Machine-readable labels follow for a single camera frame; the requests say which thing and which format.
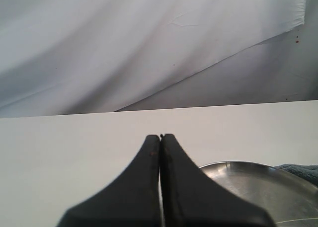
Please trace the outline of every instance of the metal plate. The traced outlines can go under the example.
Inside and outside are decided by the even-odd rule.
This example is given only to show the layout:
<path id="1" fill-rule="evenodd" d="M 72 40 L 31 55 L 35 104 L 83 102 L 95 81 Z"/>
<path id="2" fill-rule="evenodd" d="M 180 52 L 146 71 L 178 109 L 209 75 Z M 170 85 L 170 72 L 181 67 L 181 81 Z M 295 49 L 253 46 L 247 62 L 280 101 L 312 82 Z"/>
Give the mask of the metal plate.
<path id="1" fill-rule="evenodd" d="M 219 162 L 201 169 L 230 192 L 266 209 L 278 227 L 318 226 L 318 188 L 295 175 L 250 162 Z"/>

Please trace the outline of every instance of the white surface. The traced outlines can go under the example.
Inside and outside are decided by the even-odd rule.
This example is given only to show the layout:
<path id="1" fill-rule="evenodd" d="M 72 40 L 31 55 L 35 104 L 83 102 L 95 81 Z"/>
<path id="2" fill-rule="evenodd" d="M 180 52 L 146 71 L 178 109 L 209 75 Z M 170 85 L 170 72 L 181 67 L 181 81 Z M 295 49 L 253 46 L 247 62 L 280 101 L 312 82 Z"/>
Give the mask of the white surface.
<path id="1" fill-rule="evenodd" d="M 123 108 L 304 23 L 306 0 L 0 0 L 0 116 Z"/>
<path id="2" fill-rule="evenodd" d="M 122 110 L 318 99 L 318 0 L 305 21 Z"/>
<path id="3" fill-rule="evenodd" d="M 0 225 L 55 226 L 164 133 L 197 165 L 317 164 L 318 101 L 0 119 Z"/>

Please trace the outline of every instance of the white fabric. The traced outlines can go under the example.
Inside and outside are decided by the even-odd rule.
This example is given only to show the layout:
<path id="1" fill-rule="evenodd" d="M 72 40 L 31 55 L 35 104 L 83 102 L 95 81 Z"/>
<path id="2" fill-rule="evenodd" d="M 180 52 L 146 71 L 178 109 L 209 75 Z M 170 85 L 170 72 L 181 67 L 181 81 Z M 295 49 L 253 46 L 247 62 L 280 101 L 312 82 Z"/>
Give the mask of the white fabric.
<path id="1" fill-rule="evenodd" d="M 114 111 L 304 23 L 306 0 L 0 0 L 0 116 Z"/>

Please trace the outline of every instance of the white table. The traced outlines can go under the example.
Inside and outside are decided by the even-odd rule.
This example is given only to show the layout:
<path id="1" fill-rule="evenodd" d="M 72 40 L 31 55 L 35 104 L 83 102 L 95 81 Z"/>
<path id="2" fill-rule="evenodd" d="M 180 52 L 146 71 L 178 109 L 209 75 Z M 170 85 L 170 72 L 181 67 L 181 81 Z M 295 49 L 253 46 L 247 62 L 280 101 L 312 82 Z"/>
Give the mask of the white table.
<path id="1" fill-rule="evenodd" d="M 318 101 L 0 119 L 0 226 L 55 226 L 164 133 L 198 165 L 317 164 Z"/>

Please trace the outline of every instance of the gray cloth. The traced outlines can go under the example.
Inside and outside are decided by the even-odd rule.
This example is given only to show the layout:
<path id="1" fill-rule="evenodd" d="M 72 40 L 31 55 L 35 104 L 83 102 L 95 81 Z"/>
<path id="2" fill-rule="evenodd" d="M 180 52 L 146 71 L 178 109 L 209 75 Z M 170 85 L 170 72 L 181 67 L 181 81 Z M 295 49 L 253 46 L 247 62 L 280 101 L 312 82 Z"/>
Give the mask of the gray cloth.
<path id="1" fill-rule="evenodd" d="M 303 166 L 294 164 L 284 164 L 276 168 L 290 172 L 306 181 L 318 186 L 318 165 Z"/>

